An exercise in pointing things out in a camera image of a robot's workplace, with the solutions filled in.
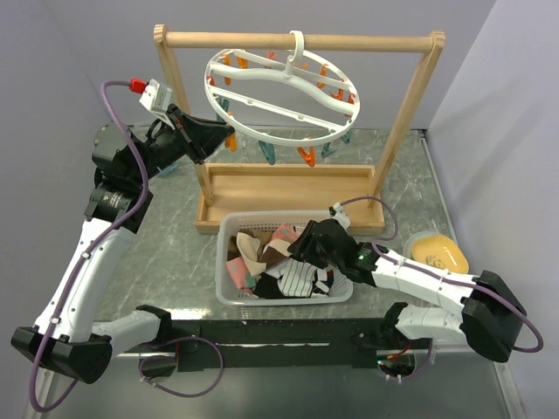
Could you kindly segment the cream brown ribbed sock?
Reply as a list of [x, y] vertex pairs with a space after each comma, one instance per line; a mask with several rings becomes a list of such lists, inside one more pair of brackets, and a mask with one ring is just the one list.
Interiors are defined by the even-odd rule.
[[271, 232], [241, 230], [235, 242], [246, 268], [253, 277], [258, 277], [268, 268], [291, 256], [289, 246], [296, 237], [280, 237]]

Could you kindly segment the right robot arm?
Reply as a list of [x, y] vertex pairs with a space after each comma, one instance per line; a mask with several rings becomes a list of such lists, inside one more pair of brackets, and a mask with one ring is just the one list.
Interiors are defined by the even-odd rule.
[[289, 247], [292, 256], [316, 267], [337, 268], [354, 283], [396, 290], [427, 302], [393, 306], [383, 341], [399, 348], [409, 340], [467, 344], [495, 362], [506, 362], [526, 311], [505, 281], [492, 271], [459, 274], [405, 258], [384, 246], [357, 242], [334, 219], [311, 221]]

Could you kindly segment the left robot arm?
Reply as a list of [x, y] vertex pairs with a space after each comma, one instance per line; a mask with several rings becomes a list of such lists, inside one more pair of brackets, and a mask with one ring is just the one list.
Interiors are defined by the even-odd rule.
[[33, 326], [17, 328], [11, 338], [18, 352], [44, 369], [91, 384], [116, 355], [141, 344], [162, 351], [172, 343], [171, 315], [161, 308], [137, 306], [118, 320], [93, 323], [108, 281], [153, 199], [129, 144], [137, 147], [153, 178], [184, 156], [204, 162], [235, 133], [223, 121], [192, 117], [175, 105], [167, 115], [169, 123], [155, 120], [141, 137], [115, 124], [94, 136], [94, 188], [76, 251], [51, 302]]

